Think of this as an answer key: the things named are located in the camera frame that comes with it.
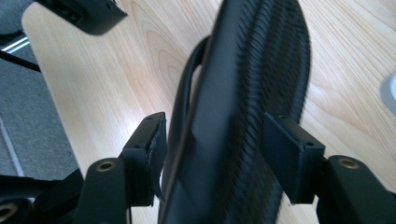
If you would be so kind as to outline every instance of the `light wood grain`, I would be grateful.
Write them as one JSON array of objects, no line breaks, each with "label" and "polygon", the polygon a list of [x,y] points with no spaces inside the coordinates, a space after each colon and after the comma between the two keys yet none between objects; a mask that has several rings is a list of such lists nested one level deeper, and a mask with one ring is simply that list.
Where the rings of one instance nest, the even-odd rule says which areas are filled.
[{"label": "light wood grain", "polygon": [[[143,117],[168,118],[184,63],[210,34],[220,0],[119,0],[128,18],[90,36],[38,4],[23,26],[78,164],[117,157]],[[301,0],[312,42],[311,84],[302,125],[327,156],[364,161],[396,191],[396,118],[380,99],[396,72],[396,1]],[[133,211],[156,223],[158,203]],[[314,205],[284,199],[278,223],[317,223]]]}]

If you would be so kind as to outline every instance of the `gray carpet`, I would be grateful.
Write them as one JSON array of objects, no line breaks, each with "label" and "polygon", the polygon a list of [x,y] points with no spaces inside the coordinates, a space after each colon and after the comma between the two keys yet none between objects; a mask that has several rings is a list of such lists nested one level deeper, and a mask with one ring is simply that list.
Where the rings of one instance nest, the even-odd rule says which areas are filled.
[{"label": "gray carpet", "polygon": [[[29,45],[13,55],[35,63]],[[42,74],[0,68],[0,175],[65,178],[78,165]]]}]

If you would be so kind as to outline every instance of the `wooden floor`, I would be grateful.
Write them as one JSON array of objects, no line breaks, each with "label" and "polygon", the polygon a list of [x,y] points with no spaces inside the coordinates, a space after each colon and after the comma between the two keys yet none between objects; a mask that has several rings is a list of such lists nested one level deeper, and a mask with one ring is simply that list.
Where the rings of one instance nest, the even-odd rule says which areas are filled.
[{"label": "wooden floor", "polygon": [[[128,18],[103,36],[83,34],[32,4],[23,26],[83,171],[117,157],[140,120],[170,118],[180,74],[210,34],[220,0],[119,0]],[[396,191],[396,118],[381,102],[396,72],[394,0],[300,0],[312,42],[302,126],[327,156],[364,161]],[[157,207],[134,209],[135,223],[156,223]],[[289,205],[278,223],[317,223],[313,205]]]}]

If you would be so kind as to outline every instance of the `white object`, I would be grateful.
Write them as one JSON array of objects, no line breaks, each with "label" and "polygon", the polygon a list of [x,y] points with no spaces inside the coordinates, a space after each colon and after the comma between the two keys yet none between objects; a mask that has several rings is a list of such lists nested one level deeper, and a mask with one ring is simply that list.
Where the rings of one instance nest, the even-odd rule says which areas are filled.
[{"label": "white object", "polygon": [[396,74],[387,78],[382,84],[381,98],[387,108],[396,116]]}]

